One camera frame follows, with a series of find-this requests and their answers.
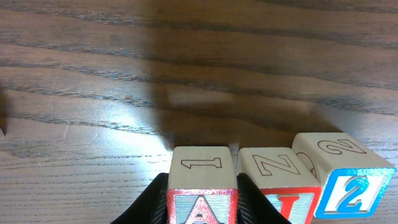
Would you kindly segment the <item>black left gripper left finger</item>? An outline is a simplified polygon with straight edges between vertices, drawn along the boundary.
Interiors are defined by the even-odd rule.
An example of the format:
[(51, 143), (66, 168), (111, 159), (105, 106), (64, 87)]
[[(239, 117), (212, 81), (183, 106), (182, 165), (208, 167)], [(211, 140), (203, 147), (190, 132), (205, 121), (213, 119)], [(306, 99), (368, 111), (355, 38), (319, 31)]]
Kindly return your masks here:
[(111, 224), (167, 224), (168, 173), (159, 173), (132, 205)]

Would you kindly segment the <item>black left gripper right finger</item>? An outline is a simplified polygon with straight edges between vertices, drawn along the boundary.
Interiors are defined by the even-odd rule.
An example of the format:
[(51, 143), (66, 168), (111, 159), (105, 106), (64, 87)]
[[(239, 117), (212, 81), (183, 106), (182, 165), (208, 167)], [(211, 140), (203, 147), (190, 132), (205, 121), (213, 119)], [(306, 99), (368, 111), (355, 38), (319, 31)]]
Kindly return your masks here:
[(245, 173), (237, 176), (237, 224), (290, 224)]

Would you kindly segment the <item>red letter I block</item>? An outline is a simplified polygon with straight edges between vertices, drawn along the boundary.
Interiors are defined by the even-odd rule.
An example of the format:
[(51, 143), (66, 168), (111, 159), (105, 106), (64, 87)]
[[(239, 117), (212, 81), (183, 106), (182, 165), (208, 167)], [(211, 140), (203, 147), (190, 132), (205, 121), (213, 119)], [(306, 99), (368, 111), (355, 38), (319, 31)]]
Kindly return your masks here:
[(238, 167), (289, 222), (311, 223), (322, 187), (293, 150), (245, 147), (238, 152)]

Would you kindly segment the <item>red letter A block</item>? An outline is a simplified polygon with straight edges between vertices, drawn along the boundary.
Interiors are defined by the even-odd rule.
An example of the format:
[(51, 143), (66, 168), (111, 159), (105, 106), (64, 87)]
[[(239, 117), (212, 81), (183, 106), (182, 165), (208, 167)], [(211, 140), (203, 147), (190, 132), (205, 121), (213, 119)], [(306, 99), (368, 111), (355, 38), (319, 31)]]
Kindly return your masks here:
[(169, 222), (235, 224), (238, 185), (225, 146), (179, 146), (167, 185)]

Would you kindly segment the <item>blue number 2 block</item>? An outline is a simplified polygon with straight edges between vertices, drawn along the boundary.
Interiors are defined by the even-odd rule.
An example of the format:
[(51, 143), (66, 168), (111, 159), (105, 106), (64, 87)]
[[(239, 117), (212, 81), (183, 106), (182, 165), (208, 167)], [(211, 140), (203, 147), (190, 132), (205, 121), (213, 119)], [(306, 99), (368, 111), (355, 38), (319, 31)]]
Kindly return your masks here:
[(298, 133), (292, 150), (321, 183), (318, 219), (372, 216), (396, 171), (345, 133)]

